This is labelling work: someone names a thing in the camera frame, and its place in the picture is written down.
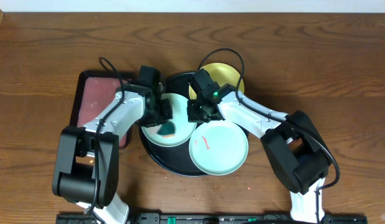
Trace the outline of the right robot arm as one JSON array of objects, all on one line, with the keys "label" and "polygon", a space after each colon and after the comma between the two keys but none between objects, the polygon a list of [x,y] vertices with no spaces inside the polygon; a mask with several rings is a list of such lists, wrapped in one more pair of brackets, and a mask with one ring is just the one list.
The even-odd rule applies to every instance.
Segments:
[{"label": "right robot arm", "polygon": [[193,87],[189,100],[192,122],[230,121],[260,139],[272,170],[290,191],[293,220],[321,223],[325,177],[336,160],[311,119],[302,111],[292,114],[271,110],[246,97],[230,84]]}]

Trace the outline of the yellow plate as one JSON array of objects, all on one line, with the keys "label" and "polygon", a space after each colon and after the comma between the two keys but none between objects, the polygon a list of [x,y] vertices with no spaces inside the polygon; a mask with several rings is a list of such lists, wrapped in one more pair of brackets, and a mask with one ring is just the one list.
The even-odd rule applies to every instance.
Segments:
[{"label": "yellow plate", "polygon": [[[210,63],[204,65],[200,69],[206,70],[213,82],[217,82],[220,88],[225,84],[230,84],[236,87],[240,77],[240,73],[234,67],[225,63]],[[241,80],[238,90],[244,93],[245,87],[243,80]],[[195,90],[191,85],[189,85],[188,94],[189,100],[197,100],[197,93],[195,93]],[[215,92],[213,92],[212,97],[217,100],[219,96],[220,91],[217,89]]]}]

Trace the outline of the light blue plate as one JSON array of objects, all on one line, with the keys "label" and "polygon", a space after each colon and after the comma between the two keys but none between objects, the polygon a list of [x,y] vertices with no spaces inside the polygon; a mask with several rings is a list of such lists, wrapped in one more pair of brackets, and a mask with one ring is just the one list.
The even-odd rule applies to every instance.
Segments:
[{"label": "light blue plate", "polygon": [[189,154],[197,168],[210,175],[227,175],[239,169],[249,151],[246,133],[229,121],[210,121],[194,130]]},{"label": "light blue plate", "polygon": [[195,128],[196,123],[189,123],[187,116],[187,98],[176,93],[164,93],[162,99],[170,100],[173,118],[169,121],[175,125],[175,134],[171,138],[163,138],[157,134],[159,128],[142,127],[142,132],[150,142],[162,147],[174,147],[187,141]]}]

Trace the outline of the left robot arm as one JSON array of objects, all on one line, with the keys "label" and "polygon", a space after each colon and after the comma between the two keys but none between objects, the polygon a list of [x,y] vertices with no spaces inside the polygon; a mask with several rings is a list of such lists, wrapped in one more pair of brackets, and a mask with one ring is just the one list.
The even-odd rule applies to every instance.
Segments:
[{"label": "left robot arm", "polygon": [[122,84],[112,102],[82,127],[67,126],[58,143],[52,192],[85,210],[95,223],[126,223],[129,206],[116,193],[119,141],[139,121],[156,126],[172,117],[158,83]]}]

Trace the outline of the light blue plate front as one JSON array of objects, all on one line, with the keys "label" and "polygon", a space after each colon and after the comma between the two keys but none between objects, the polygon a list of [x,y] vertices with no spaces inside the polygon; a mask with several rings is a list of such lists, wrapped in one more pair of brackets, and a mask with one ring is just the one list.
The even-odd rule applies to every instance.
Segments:
[{"label": "light blue plate front", "polygon": [[227,175],[239,169],[249,151],[246,133],[229,121],[210,121],[194,130],[189,154],[197,168],[210,175]]}]

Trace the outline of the green yellow sponge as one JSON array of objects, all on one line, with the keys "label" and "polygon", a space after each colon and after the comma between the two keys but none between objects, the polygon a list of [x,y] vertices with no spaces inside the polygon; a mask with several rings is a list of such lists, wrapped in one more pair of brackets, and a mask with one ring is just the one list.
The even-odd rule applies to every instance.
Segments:
[{"label": "green yellow sponge", "polygon": [[163,123],[157,131],[157,134],[163,138],[171,138],[175,134],[175,125],[170,121]]}]

